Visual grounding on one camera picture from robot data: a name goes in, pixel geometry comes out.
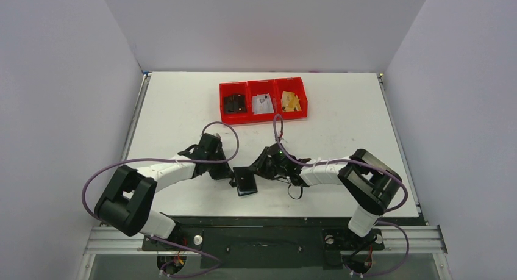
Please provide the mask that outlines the black leather card holder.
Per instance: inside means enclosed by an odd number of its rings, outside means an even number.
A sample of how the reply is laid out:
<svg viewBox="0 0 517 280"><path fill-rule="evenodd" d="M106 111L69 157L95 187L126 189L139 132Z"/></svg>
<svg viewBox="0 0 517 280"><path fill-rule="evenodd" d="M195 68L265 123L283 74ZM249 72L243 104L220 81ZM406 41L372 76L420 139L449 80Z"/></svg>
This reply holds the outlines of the black leather card holder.
<svg viewBox="0 0 517 280"><path fill-rule="evenodd" d="M253 171L248 167L233 167L233 176L229 182L236 188L238 196L246 196L258 192Z"/></svg>

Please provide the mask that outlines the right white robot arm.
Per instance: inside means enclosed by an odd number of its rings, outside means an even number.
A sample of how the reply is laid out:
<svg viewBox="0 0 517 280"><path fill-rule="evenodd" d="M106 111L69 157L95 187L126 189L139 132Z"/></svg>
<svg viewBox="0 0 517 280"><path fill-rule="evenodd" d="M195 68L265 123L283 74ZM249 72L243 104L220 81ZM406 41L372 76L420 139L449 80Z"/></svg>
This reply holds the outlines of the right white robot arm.
<svg viewBox="0 0 517 280"><path fill-rule="evenodd" d="M343 232L345 242L353 248L362 246L379 219L393 210L390 204L398 191L404 194L399 207L408 198L401 177L365 149L349 157L314 160L298 159L275 144L264 148L249 170L264 179L284 179L301 188L344 186L358 204Z"/></svg>

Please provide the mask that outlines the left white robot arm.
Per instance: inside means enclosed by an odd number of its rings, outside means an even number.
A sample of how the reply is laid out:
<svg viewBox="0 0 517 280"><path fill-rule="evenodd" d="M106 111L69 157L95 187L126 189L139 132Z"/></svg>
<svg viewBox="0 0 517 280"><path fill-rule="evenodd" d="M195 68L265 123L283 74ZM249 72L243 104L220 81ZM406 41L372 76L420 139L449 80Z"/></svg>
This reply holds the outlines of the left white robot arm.
<svg viewBox="0 0 517 280"><path fill-rule="evenodd" d="M96 203L94 214L127 236L153 235L166 249L175 249L181 244L182 233L172 218L152 209L154 196L177 182L205 173L213 180L233 175L219 135L202 134L199 143L177 153L170 163L118 167Z"/></svg>

